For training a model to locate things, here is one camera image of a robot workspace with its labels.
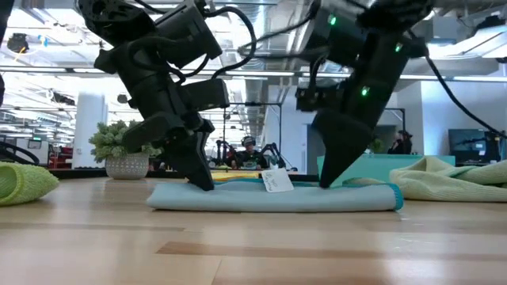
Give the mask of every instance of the white pot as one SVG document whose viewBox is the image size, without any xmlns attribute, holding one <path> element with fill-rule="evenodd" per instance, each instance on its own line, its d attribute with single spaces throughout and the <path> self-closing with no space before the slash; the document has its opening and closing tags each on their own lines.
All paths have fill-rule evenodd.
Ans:
<svg viewBox="0 0 507 285">
<path fill-rule="evenodd" d="M 113 179 L 142 179 L 150 169 L 149 158 L 150 155 L 144 153 L 128 154 L 123 158 L 107 158 L 105 160 L 105 172 Z"/>
</svg>

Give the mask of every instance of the wooden table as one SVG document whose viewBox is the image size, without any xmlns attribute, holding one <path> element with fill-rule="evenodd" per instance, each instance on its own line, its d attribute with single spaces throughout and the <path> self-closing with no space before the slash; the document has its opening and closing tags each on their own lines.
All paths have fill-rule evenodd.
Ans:
<svg viewBox="0 0 507 285">
<path fill-rule="evenodd" d="M 5 285 L 507 284 L 507 205 L 399 213 L 152 211 L 160 180 L 64 180 L 0 208 Z"/>
</svg>

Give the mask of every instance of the paper tag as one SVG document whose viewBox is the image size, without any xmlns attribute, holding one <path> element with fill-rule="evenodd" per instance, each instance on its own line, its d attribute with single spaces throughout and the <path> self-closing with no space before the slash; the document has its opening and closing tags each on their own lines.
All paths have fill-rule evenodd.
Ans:
<svg viewBox="0 0 507 285">
<path fill-rule="evenodd" d="M 292 185 L 286 169 L 264 170 L 261 174 L 267 192 L 276 193 L 294 190 L 294 185 Z"/>
</svg>

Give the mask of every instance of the potted plant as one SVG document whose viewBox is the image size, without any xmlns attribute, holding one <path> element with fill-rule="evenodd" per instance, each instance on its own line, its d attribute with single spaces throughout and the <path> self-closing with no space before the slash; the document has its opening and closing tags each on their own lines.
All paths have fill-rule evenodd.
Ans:
<svg viewBox="0 0 507 285">
<path fill-rule="evenodd" d="M 131 121 L 127 125 L 120 120 L 111 125 L 99 123 L 98 132 L 89 140 L 95 146 L 92 154 L 96 162 L 105 160 L 105 171 L 113 179 L 141 179 L 144 178 L 149 169 L 149 158 L 151 155 L 158 155 L 160 150 L 153 148 L 151 144 L 142 146 L 139 153 L 128 153 L 121 144 L 124 133 L 137 123 Z"/>
</svg>

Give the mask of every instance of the computer monitor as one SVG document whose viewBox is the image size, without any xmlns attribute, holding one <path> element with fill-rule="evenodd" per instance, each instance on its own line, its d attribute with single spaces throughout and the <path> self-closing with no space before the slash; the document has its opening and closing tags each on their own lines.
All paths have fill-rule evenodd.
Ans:
<svg viewBox="0 0 507 285">
<path fill-rule="evenodd" d="M 485 162 L 499 161 L 500 138 L 484 129 L 450 129 L 450 155 L 456 157 L 456 162 Z"/>
</svg>

